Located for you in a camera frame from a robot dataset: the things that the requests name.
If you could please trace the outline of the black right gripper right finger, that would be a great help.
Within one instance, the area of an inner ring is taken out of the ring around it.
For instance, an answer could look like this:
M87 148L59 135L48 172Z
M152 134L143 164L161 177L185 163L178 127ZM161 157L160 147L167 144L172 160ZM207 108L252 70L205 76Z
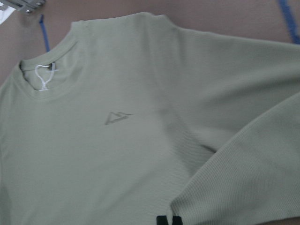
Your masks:
M172 225L182 225L182 218L177 213L172 214Z

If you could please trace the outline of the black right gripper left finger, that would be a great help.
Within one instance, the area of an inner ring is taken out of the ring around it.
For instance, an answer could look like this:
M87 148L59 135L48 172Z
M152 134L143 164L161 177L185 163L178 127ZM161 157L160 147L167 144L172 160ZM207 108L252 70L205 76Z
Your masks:
M166 212L162 215L157 215L156 225L168 225L168 218Z

